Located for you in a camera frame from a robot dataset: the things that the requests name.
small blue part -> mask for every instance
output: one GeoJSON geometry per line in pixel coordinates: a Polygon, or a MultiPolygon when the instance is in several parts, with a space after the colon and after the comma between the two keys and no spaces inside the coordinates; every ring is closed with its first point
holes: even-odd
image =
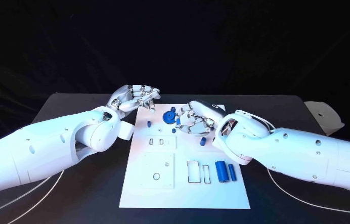
{"type": "Polygon", "coordinates": [[[204,147],[206,145],[206,138],[202,137],[202,140],[201,140],[201,146],[204,147]]]}
{"type": "Polygon", "coordinates": [[[166,111],[163,114],[163,120],[168,124],[176,123],[176,113],[173,111],[166,111]]]}
{"type": "Polygon", "coordinates": [[[237,174],[235,174],[235,169],[232,164],[228,165],[228,169],[229,169],[231,180],[237,181],[238,179],[237,179],[237,174]]]}
{"type": "Polygon", "coordinates": [[[215,166],[217,166],[217,172],[218,172],[219,182],[221,183],[228,182],[229,181],[229,178],[228,178],[228,169],[227,169],[227,163],[225,163],[225,161],[218,161],[215,163],[215,166]]]}

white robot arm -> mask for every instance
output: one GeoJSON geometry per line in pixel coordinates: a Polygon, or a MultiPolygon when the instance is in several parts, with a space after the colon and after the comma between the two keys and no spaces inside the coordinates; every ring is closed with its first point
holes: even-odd
{"type": "Polygon", "coordinates": [[[32,124],[0,139],[0,190],[48,178],[87,156],[106,151],[134,126],[121,119],[139,107],[155,112],[159,89],[126,85],[107,106],[32,124]]]}
{"type": "MultiPolygon", "coordinates": [[[[350,142],[310,132],[276,129],[267,120],[241,110],[229,115],[222,111],[218,116],[217,105],[204,101],[192,101],[183,108],[189,111],[189,117],[195,115],[205,122],[215,121],[214,146],[237,163],[247,165],[257,159],[273,171],[350,189],[350,142]]],[[[198,132],[209,134],[208,128],[198,132]]]]}

blue battery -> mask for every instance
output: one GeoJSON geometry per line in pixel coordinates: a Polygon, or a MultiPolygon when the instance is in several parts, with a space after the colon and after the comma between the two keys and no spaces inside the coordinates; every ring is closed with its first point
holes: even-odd
{"type": "Polygon", "coordinates": [[[202,147],[206,145],[206,138],[205,137],[202,137],[202,140],[201,140],[199,144],[201,144],[202,147]]]}
{"type": "Polygon", "coordinates": [[[228,165],[228,169],[229,169],[231,180],[237,181],[238,179],[237,179],[237,174],[235,174],[235,169],[232,164],[228,165]]]}
{"type": "Polygon", "coordinates": [[[218,172],[219,182],[221,183],[228,182],[229,181],[229,178],[228,178],[228,169],[227,169],[227,163],[225,163],[225,161],[218,161],[215,163],[215,166],[217,166],[217,172],[218,172]]]}

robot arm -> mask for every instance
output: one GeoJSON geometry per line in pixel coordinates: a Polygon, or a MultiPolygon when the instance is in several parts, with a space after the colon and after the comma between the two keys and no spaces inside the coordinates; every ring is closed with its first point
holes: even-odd
{"type": "Polygon", "coordinates": [[[106,151],[117,137],[129,140],[134,126],[121,119],[139,107],[155,112],[153,98],[159,89],[126,85],[107,106],[32,124],[0,139],[0,190],[55,175],[106,151]]]}
{"type": "Polygon", "coordinates": [[[215,128],[212,144],[240,164],[257,159],[273,171],[350,189],[350,142],[310,132],[276,129],[267,120],[241,110],[227,115],[215,128]]]}

black table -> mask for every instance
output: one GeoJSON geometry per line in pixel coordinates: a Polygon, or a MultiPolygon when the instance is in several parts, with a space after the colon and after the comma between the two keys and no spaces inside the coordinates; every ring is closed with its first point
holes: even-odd
{"type": "MultiPolygon", "coordinates": [[[[110,95],[54,94],[34,122],[104,106],[110,95]]],[[[163,95],[157,103],[185,104],[202,99],[225,104],[232,113],[242,109],[277,127],[323,134],[317,121],[297,96],[163,95]]],[[[136,122],[137,111],[126,121],[136,122]]],[[[265,167],[254,160],[241,166],[251,210],[119,208],[132,141],[117,139],[113,147],[71,167],[44,202],[16,223],[349,223],[350,214],[313,207],[291,198],[274,185],[265,167]]],[[[22,200],[0,210],[2,223],[15,219],[47,194],[58,175],[22,200]]],[[[350,191],[297,180],[280,173],[284,189],[314,204],[350,210],[350,191]]],[[[39,182],[0,192],[0,205],[39,182]]]]}

